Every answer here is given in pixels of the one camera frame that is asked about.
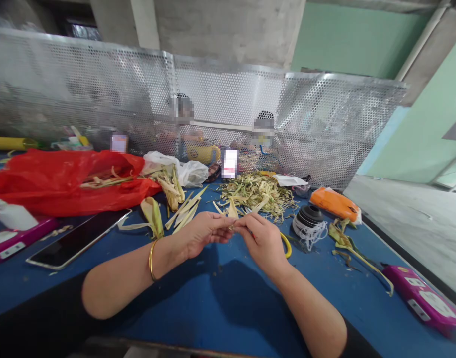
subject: blue table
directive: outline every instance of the blue table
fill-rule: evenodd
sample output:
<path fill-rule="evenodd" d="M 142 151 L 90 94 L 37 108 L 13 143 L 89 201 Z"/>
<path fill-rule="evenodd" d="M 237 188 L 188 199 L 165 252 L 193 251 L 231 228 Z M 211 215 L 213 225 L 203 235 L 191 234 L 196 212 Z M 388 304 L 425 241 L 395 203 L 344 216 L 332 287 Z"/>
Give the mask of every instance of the blue table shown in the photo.
<path fill-rule="evenodd" d="M 163 194 L 155 198 L 165 203 Z M 218 194 L 208 189 L 198 211 L 214 211 L 213 205 L 206 201 L 215 198 Z M 140 212 L 134 209 L 127 224 L 143 222 Z M 161 212 L 166 222 L 163 204 Z M 331 222 L 332 217 L 327 216 L 327 220 Z M 78 223 L 82 218 L 65 221 Z M 291 221 L 291 218 L 286 220 L 280 229 L 294 235 Z M 368 227 L 346 230 L 372 260 L 406 265 Z M 54 275 L 25 263 L 25 259 L 56 238 L 33 244 L 0 264 L 0 314 L 103 261 L 146 244 L 149 237 L 145 233 L 144 229 L 135 232 L 114 229 Z M 344 260 L 332 255 L 333 249 L 334 241 L 330 237 L 316 243 L 308 254 L 293 245 L 289 261 L 381 355 L 456 357 L 456 343 L 424 326 L 397 294 L 390 298 L 381 280 L 359 261 L 354 259 L 352 264 L 362 272 L 347 270 Z M 304 357 L 306 351 L 287 306 L 251 259 L 239 235 L 225 245 L 208 245 L 197 258 L 185 262 L 149 288 L 129 306 L 123 323 L 110 335 L 256 357 Z"/>

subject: yellow cup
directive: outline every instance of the yellow cup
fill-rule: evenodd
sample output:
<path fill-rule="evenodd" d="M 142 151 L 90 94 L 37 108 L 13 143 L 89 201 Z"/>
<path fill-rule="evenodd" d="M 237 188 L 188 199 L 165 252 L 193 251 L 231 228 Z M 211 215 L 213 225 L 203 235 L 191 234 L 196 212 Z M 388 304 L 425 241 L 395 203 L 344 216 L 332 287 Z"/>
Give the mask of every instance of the yellow cup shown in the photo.
<path fill-rule="evenodd" d="M 28 150 L 38 148 L 38 142 L 29 138 L 0 137 L 0 150 Z"/>
<path fill-rule="evenodd" d="M 189 160 L 199 161 L 205 165 L 212 162 L 213 152 L 215 152 L 215 161 L 221 157 L 220 149 L 217 146 L 198 147 L 194 145 L 187 146 L 187 155 Z"/>

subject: hand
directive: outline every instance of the hand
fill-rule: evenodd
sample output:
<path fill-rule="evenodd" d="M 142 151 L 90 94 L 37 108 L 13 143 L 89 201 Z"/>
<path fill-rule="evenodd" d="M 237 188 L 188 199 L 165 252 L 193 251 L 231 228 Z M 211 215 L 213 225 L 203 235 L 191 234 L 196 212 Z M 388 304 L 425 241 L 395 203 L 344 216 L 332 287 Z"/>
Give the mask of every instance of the hand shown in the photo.
<path fill-rule="evenodd" d="M 179 249 L 186 259 L 198 256 L 205 245 L 218 242 L 225 244 L 233 236 L 228 226 L 234 224 L 235 219 L 222 216 L 218 213 L 204 211 L 199 213 L 179 232 L 177 236 Z"/>
<path fill-rule="evenodd" d="M 291 268 L 276 225 L 249 213 L 236 221 L 234 230 L 243 236 L 253 260 L 272 281 Z"/>

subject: perforated metal panel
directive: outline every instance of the perforated metal panel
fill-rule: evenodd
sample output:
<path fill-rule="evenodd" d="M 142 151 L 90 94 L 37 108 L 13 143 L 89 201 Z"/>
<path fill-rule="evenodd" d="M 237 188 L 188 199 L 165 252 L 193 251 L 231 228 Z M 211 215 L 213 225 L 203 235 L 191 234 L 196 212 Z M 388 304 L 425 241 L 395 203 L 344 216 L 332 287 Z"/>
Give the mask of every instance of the perforated metal panel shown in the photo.
<path fill-rule="evenodd" d="M 133 154 L 159 150 L 182 160 L 195 147 L 236 147 L 242 171 L 294 171 L 338 189 L 405 91 L 390 80 L 0 29 L 0 135 L 51 142 L 75 125 L 97 150 L 124 132 Z"/>

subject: bracelet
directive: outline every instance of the bracelet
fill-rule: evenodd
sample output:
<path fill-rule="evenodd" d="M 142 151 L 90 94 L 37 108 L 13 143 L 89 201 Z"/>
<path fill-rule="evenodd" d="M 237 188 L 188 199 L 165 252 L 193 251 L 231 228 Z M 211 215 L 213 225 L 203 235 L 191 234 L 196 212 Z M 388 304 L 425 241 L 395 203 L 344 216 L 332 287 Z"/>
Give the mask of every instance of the bracelet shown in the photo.
<path fill-rule="evenodd" d="M 152 247 L 150 247 L 150 252 L 149 252 L 149 268 L 150 268 L 150 276 L 152 276 L 152 280 L 154 282 L 157 282 L 157 279 L 155 278 L 154 274 L 153 274 L 153 269 L 152 269 L 152 254 L 153 254 L 153 248 L 155 247 L 155 244 L 157 243 L 158 239 L 156 239 L 153 244 L 152 244 Z"/>

